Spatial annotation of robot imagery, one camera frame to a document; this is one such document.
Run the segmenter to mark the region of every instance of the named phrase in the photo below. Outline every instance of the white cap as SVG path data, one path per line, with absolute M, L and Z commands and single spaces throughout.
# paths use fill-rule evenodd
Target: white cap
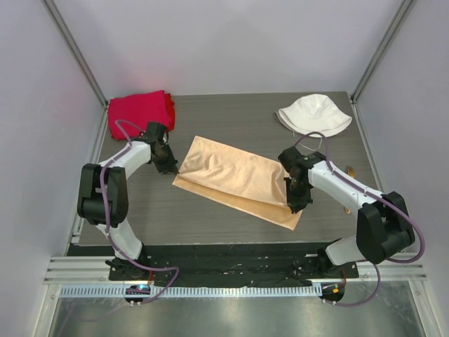
M 274 114 L 286 128 L 303 135 L 319 131 L 332 137 L 345 130 L 352 121 L 352 117 L 340 111 L 328 96 L 318 93 L 301 97 L 290 107 L 279 109 Z

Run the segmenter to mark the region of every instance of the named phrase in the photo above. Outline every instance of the cloth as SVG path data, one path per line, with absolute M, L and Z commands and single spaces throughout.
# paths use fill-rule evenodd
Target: cloth
M 149 121 L 157 121 L 167 126 L 169 131 L 175 128 L 175 103 L 171 95 L 163 90 L 153 93 L 130 95 L 113 98 L 107 108 L 107 123 L 113 139 L 122 140 L 125 136 L 115 124 L 118 119 L 130 121 L 143 130 Z M 121 125 L 130 137 L 137 137 L 139 130 L 134 126 L 123 123 Z
M 319 131 L 326 137 L 342 132 L 352 121 L 352 117 L 340 111 L 328 96 L 317 93 L 301 97 L 290 107 L 279 109 L 274 116 L 290 131 L 303 135 Z
M 287 206 L 287 175 L 277 161 L 196 136 L 173 184 L 294 230 L 301 213 Z

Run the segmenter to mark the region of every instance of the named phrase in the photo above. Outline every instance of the folded red fabric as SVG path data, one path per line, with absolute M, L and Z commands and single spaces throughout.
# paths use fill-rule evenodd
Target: folded red fabric
M 107 109 L 107 123 L 113 139 L 122 140 L 125 136 L 115 124 L 118 119 L 130 121 L 146 129 L 149 121 L 157 121 L 171 131 L 175 128 L 175 103 L 171 95 L 163 90 L 153 93 L 142 93 L 121 98 L 113 98 Z M 139 135 L 134 126 L 123 123 L 121 125 L 130 137 Z

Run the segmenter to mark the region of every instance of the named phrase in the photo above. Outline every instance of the gray wall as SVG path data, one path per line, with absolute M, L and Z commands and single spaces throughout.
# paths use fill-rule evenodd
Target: gray wall
M 0 50 L 0 335 L 29 336 L 101 108 L 40 1 L 1 2 Z
M 449 319 L 449 1 L 417 1 L 361 96 L 380 180 L 406 198 L 427 241 L 429 273 Z
M 352 92 L 401 0 L 55 0 L 108 98 Z

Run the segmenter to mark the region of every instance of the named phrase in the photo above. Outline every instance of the peach towel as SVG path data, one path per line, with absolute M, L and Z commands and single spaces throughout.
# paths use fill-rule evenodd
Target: peach towel
M 287 175 L 277 161 L 195 136 L 173 184 L 294 230 L 301 212 L 287 207 Z

